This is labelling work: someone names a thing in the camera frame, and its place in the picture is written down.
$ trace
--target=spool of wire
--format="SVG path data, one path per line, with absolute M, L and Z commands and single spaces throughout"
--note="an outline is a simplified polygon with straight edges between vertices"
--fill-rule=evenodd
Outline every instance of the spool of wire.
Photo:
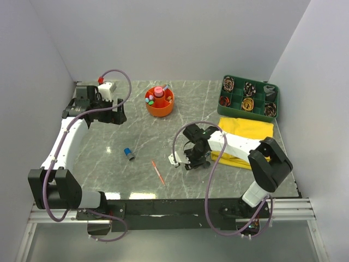
M 251 112 L 253 110 L 253 107 L 254 107 L 254 102 L 252 98 L 247 97 L 242 101 L 242 104 L 241 104 L 242 110 Z
M 276 116 L 276 104 L 273 102 L 266 102 L 264 106 L 264 115 L 275 117 Z
M 229 100 L 229 98 L 227 98 L 225 96 L 221 96 L 219 98 L 219 104 L 222 106 L 230 106 L 230 100 Z
M 245 82 L 244 94 L 247 97 L 253 97 L 256 93 L 256 87 L 249 82 Z
M 234 79 L 230 76 L 227 76 L 223 80 L 223 89 L 225 92 L 231 93 L 234 89 Z

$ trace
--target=red connector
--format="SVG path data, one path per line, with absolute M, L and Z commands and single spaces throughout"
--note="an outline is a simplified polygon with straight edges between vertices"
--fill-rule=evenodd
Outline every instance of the red connector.
M 104 82 L 104 78 L 102 78 L 102 77 L 98 78 L 98 83 L 99 83 L 100 85 L 103 84 L 103 82 Z

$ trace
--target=marble tabletop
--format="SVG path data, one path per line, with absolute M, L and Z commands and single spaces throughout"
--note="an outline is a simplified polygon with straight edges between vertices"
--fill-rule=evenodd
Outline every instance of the marble tabletop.
M 144 96 L 149 88 L 163 84 L 169 84 L 173 90 L 175 105 L 171 114 L 157 118 L 148 113 Z M 116 81 L 116 85 L 114 100 L 124 98 L 128 92 L 127 82 Z M 133 81 L 132 86 L 132 94 L 124 106 L 127 121 L 120 126 L 92 123 L 82 139 L 73 175 L 83 189 L 106 192 L 109 199 L 203 198 L 212 165 L 208 169 L 187 171 L 184 165 L 171 166 L 167 157 L 171 154 L 175 132 L 181 126 L 198 120 L 219 122 L 217 104 L 221 81 Z M 274 138 L 284 149 L 276 122 Z M 187 139 L 180 135 L 176 149 L 183 148 L 185 142 Z M 128 161 L 124 154 L 126 147 L 136 156 L 133 161 Z M 158 178 L 152 160 L 166 187 Z M 219 164 L 210 197 L 238 198 L 253 181 L 252 171 Z M 292 173 L 273 196 L 299 196 Z

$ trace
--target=blue cap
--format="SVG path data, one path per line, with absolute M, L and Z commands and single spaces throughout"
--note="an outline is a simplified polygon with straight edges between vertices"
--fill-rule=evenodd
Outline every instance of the blue cap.
M 127 156 L 128 154 L 131 153 L 131 150 L 130 150 L 128 147 L 126 147 L 126 148 L 124 149 L 124 152 L 125 152 L 125 155 Z

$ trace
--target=orange pen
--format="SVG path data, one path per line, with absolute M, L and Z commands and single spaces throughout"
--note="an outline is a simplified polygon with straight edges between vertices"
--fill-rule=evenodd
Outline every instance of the orange pen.
M 152 161 L 152 163 L 153 163 L 153 167 L 154 167 L 155 171 L 157 172 L 157 174 L 158 174 L 160 180 L 162 181 L 162 183 L 164 184 L 164 186 L 166 186 L 163 177 L 160 175 L 160 172 L 159 172 L 159 170 L 158 170 L 158 168 L 157 168 L 157 165 L 155 165 L 154 161 Z

